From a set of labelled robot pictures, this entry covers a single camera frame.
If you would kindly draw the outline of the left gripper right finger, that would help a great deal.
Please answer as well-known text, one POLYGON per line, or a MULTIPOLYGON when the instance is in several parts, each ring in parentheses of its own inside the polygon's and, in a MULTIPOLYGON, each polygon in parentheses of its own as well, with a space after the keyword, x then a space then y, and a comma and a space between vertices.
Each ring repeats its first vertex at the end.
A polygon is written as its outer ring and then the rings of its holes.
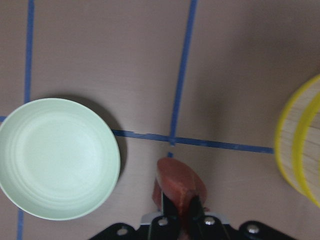
POLYGON ((196 196, 191 200, 191 239, 228 239, 224 225, 221 222, 221 220, 212 214, 205 213, 199 196, 196 196))

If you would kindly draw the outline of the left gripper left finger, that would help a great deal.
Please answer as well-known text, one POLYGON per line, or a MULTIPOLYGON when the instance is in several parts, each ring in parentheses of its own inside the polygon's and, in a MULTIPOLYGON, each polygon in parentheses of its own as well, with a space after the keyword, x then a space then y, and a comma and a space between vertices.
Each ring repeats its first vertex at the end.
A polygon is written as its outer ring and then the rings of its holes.
POLYGON ((161 214, 150 223, 148 240, 177 240, 180 235, 180 220, 174 203, 162 192, 161 214))

